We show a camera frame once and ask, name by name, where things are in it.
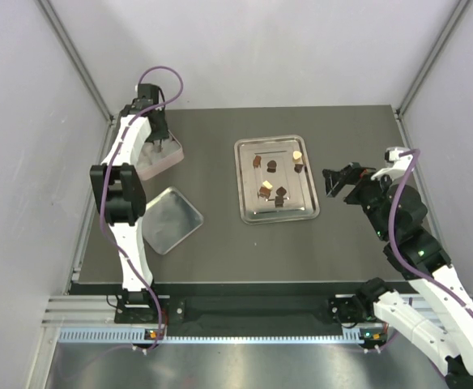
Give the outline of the cream heart chocolate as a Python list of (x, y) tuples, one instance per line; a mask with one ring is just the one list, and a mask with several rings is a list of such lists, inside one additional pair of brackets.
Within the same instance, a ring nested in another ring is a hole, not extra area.
[(303, 164), (303, 154), (299, 151), (294, 151), (292, 153), (292, 159), (295, 165), (302, 165)]

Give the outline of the dark rounded triangle chocolate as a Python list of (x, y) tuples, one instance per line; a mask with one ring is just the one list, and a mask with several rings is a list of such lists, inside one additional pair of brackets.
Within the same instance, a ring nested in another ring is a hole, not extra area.
[(267, 167), (267, 170), (266, 170), (266, 171), (267, 171), (268, 173), (275, 173), (275, 172), (276, 172), (276, 169), (277, 169), (277, 163), (276, 163), (275, 160), (270, 160), (270, 161), (267, 163), (266, 167)]

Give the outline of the milk chocolate block top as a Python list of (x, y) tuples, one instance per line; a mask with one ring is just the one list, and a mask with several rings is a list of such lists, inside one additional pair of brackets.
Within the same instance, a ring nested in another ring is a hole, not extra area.
[(256, 155), (253, 159), (253, 167), (255, 169), (258, 169), (261, 167), (261, 161), (262, 161), (262, 158), (260, 157), (260, 155)]

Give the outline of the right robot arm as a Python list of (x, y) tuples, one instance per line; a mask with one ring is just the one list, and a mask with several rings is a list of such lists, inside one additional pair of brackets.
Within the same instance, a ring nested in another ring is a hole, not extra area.
[(420, 193), (408, 186), (420, 157), (417, 149), (389, 147), (383, 169), (350, 163), (325, 169), (326, 196), (345, 186), (347, 205), (361, 207), (391, 266), (426, 301), (439, 324), (418, 312), (383, 279), (363, 283), (351, 297), (330, 300), (336, 322), (352, 328), (381, 322), (404, 336), (435, 366), (449, 388), (473, 388), (473, 300), (450, 256), (424, 226), (428, 214)]

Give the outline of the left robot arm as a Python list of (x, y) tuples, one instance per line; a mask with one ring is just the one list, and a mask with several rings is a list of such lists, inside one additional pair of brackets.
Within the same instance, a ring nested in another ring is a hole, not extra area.
[(120, 116), (120, 129), (107, 156), (90, 168), (90, 180), (100, 216), (100, 230), (116, 248), (123, 272), (119, 308), (132, 308), (143, 321), (161, 313), (161, 303), (151, 288), (142, 219), (147, 199), (136, 164), (152, 131), (168, 130), (162, 104), (136, 113), (129, 106)]

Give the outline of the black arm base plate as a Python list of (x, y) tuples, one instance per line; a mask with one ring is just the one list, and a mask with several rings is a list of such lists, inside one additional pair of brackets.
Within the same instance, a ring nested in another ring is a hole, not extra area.
[(373, 307), (364, 305), (355, 297), (336, 296), (189, 296), (143, 302), (117, 300), (117, 323), (156, 323), (182, 325), (199, 324), (202, 319), (212, 326), (258, 324), (260, 319), (285, 322), (308, 319), (315, 323), (367, 323), (375, 322)]

